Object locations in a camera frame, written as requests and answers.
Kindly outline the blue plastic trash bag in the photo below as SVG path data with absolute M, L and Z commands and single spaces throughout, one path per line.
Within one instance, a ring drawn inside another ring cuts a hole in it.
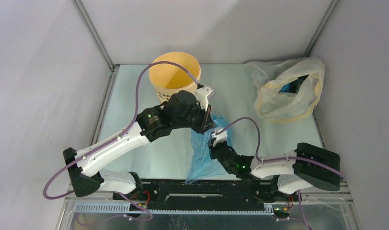
M 192 184 L 198 180 L 224 175 L 225 169 L 217 160 L 210 158 L 208 142 L 211 138 L 212 130 L 204 134 L 191 131 L 191 146 L 194 151 L 190 168 L 186 175 L 186 184 Z

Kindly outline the translucent yellowish plastic bag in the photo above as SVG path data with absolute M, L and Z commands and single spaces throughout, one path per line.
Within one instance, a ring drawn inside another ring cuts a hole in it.
M 313 113 L 320 101 L 325 65 L 316 57 L 286 61 L 248 62 L 245 73 L 257 88 L 257 115 L 277 123 L 291 123 Z

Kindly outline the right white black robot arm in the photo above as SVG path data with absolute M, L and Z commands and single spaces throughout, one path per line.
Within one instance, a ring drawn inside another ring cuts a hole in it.
M 271 177 L 269 197 L 275 200 L 311 187 L 330 192 L 340 190 L 343 178 L 340 155 L 308 143 L 298 143 L 295 150 L 265 160 L 239 155 L 226 141 L 209 144 L 209 150 L 211 159 L 240 180 L 254 182 Z

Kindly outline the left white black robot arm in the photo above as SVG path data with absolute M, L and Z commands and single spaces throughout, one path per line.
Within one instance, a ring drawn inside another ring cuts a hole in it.
M 63 156 L 77 197 L 89 196 L 97 191 L 114 191 L 130 199 L 142 196 L 143 185 L 135 172 L 118 173 L 104 166 L 120 156 L 168 136 L 174 129 L 190 128 L 204 134 L 214 127 L 209 98 L 215 94 L 210 87 L 194 93 L 180 91 L 160 105 L 146 108 L 134 119 L 132 126 L 88 148 L 68 148 Z

